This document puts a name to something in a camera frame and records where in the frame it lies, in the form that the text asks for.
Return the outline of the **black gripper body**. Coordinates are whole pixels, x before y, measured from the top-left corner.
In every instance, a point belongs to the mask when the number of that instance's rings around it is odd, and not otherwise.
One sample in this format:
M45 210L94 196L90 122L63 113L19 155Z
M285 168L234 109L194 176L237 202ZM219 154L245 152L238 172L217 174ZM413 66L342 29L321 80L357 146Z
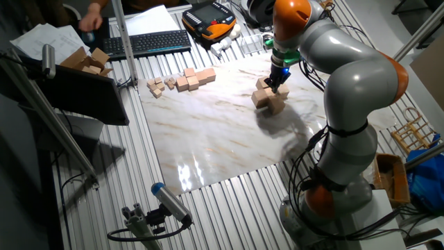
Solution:
M283 84L291 75L288 67L278 67L271 65L271 73L269 76L271 85Z

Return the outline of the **bare person hand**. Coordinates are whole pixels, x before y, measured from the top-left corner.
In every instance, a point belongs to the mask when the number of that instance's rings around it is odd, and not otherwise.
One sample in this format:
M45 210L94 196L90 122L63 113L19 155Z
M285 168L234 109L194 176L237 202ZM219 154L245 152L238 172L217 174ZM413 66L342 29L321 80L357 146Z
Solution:
M87 33L99 29L102 23L101 5L91 3L88 6L87 14L80 20L78 27L81 31Z

